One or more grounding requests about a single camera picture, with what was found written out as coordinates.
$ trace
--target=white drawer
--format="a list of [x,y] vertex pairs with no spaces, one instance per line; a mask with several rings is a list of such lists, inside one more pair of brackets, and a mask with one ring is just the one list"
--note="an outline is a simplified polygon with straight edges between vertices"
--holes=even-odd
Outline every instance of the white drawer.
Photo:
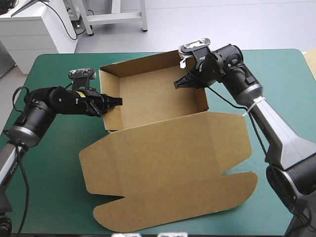
[[35,59],[42,54],[58,53],[56,49],[8,50],[23,74],[28,74]]
[[43,20],[0,21],[0,36],[48,35]]
[[0,36],[6,50],[56,49],[49,35],[41,36]]

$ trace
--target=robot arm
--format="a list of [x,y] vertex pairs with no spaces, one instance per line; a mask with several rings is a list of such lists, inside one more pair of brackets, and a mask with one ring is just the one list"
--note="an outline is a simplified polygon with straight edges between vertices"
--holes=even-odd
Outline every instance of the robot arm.
[[58,86],[28,93],[27,89],[24,111],[13,126],[4,131],[9,141],[0,151],[0,237],[8,237],[11,232],[11,221],[5,216],[6,212],[12,211],[5,195],[6,188],[19,160],[28,148],[41,141],[56,114],[100,117],[113,107],[122,105],[121,98],[100,94],[90,88],[90,80],[96,77],[93,68],[72,70],[68,77],[73,81],[72,90]]
[[285,236],[316,236],[316,144],[299,137],[263,97],[262,85],[243,62],[240,49],[227,45],[210,51],[209,39],[179,48],[185,65],[194,57],[195,66],[175,87],[210,87],[223,83],[235,101],[248,108],[269,142],[267,179],[295,216]]

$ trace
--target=black power cord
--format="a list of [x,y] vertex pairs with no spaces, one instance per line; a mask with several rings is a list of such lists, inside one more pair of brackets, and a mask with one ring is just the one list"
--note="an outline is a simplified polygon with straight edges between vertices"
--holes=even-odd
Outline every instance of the black power cord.
[[67,28],[66,28],[66,26],[65,26],[64,21],[61,19],[60,15],[57,13],[57,11],[56,11],[54,8],[52,8],[50,5],[48,5],[47,3],[43,2],[43,1],[40,1],[40,2],[43,3],[43,4],[45,4],[46,6],[48,6],[50,9],[52,9],[52,10],[55,12],[55,14],[58,16],[58,18],[60,19],[61,23],[63,24],[63,26],[64,26],[64,28],[65,28],[65,31],[66,31],[67,35],[69,36],[69,38],[71,38],[72,40],[77,40],[77,39],[78,39],[78,36],[81,35],[81,34],[83,34],[83,33],[85,32],[85,29],[84,29],[84,31],[80,32],[79,34],[77,34],[77,33],[75,32],[76,37],[73,38],[73,37],[69,34],[69,32],[68,32],[68,30],[67,30]]

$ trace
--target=open cardboard box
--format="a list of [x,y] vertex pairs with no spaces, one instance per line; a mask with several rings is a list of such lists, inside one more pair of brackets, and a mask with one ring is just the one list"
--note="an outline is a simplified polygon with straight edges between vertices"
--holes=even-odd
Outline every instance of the open cardboard box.
[[304,58],[316,80],[316,48],[311,49],[304,54]]
[[210,113],[204,89],[175,89],[186,74],[177,51],[100,68],[102,93],[122,97],[104,115],[108,136],[85,148],[87,190],[124,198],[95,219],[133,232],[236,207],[253,193],[252,172],[222,175],[251,155],[241,115]]

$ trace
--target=cardboard box lid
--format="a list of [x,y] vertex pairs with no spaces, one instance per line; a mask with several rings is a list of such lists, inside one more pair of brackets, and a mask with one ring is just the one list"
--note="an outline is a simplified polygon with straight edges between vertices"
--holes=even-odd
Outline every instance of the cardboard box lid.
[[106,129],[122,130],[206,111],[203,88],[175,89],[173,82],[187,73],[179,62],[178,52],[172,51],[101,67],[101,92],[123,98],[123,106],[103,115]]
[[242,204],[257,176],[223,173],[250,155],[241,115],[204,112],[111,133],[79,157],[90,193],[124,197],[95,219],[133,232]]

